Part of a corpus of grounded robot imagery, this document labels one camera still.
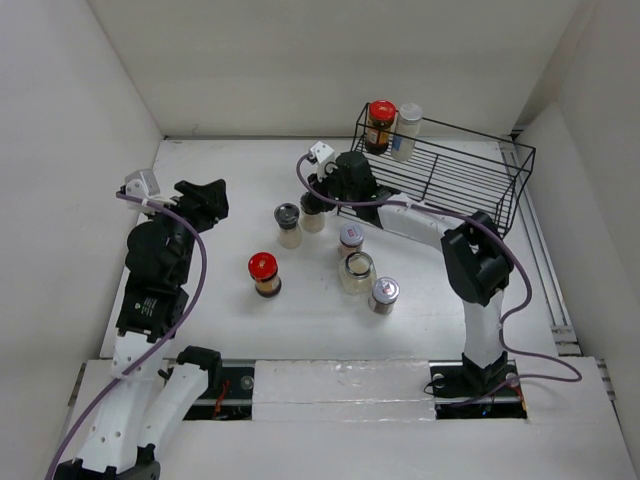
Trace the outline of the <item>black knob lid grinder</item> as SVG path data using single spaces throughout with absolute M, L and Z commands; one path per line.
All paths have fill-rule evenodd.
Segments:
M 304 193 L 300 198 L 300 226 L 309 233 L 318 233 L 325 226 L 325 213 L 322 202 L 311 193 Z

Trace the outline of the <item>silver lid white bottle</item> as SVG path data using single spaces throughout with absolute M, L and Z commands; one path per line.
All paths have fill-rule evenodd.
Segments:
M 398 162 L 411 158 L 423 118 L 422 108 L 415 103 L 400 106 L 391 145 L 391 156 Z

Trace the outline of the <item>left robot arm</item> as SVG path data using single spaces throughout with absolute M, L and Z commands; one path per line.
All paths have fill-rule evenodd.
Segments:
M 175 184 L 162 199 L 127 181 L 117 198 L 146 221 L 127 237 L 128 278 L 116 322 L 109 383 L 55 453 L 49 479 L 157 479 L 160 451 L 200 396 L 222 387 L 219 352 L 188 346 L 161 366 L 178 329 L 202 293 L 208 265 L 201 238 L 229 213 L 226 183 Z

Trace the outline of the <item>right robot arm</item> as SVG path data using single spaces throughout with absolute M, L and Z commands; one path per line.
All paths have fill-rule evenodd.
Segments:
M 458 396 L 471 402 L 504 388 L 508 354 L 502 305 L 515 261 L 491 217 L 483 211 L 465 216 L 415 202 L 379 183 L 358 151 L 336 154 L 319 142 L 303 159 L 316 168 L 300 178 L 306 188 L 304 212 L 319 215 L 347 207 L 368 224 L 442 254 L 449 285 L 464 311 L 462 365 L 453 379 L 462 388 Z

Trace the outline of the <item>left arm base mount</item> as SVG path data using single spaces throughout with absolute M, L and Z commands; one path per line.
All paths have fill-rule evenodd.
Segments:
M 202 394 L 189 408 L 185 421 L 244 421 L 252 417 L 254 363 L 223 363 L 216 389 Z

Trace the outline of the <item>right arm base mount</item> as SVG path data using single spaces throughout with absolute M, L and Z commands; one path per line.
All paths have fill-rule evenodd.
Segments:
M 528 418 L 521 387 L 505 384 L 507 377 L 517 373 L 514 364 L 508 364 L 505 373 L 480 389 L 464 377 L 460 362 L 435 362 L 429 367 L 431 378 L 423 393 L 434 400 L 437 420 Z

